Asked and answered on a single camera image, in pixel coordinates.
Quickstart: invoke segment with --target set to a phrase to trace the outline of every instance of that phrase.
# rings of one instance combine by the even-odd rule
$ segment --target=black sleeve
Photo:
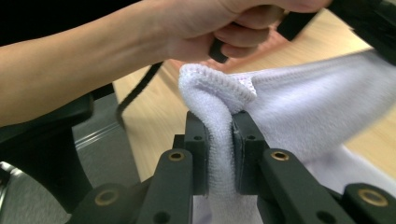
[[[0,46],[53,35],[138,0],[1,0]]]

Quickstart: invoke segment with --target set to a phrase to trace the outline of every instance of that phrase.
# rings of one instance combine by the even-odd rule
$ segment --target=finger
[[[284,9],[276,6],[259,6],[243,12],[234,22],[251,29],[264,29],[283,17]]]
[[[238,48],[250,48],[265,41],[268,34],[269,29],[254,30],[230,24],[216,31],[215,38]]]
[[[330,4],[332,0],[218,0],[232,13],[242,13],[245,10],[274,5],[294,12],[315,12]]]
[[[229,58],[244,58],[254,53],[258,46],[251,48],[238,48],[229,44],[225,44],[221,48],[221,53]]]

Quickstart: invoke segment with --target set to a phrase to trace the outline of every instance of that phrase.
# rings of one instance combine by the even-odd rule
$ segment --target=forearm
[[[152,2],[142,2],[73,30],[0,48],[0,127],[164,60],[154,10]]]

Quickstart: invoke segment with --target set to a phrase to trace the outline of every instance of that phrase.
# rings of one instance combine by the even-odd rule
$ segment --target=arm
[[[148,64],[206,59],[214,35],[226,43],[225,55],[248,55],[265,38],[268,24],[257,20],[268,20],[273,7],[246,9],[262,4],[271,3],[144,0],[57,35],[2,47],[0,127],[37,118]],[[289,4],[279,5],[313,10]]]

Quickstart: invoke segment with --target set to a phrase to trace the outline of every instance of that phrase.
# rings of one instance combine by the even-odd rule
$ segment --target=gray floor
[[[115,120],[114,94],[95,102],[94,115],[74,128],[82,166],[94,187],[132,186],[139,178],[127,136]],[[30,176],[14,171],[8,183],[1,224],[61,224],[69,219],[55,199]]]

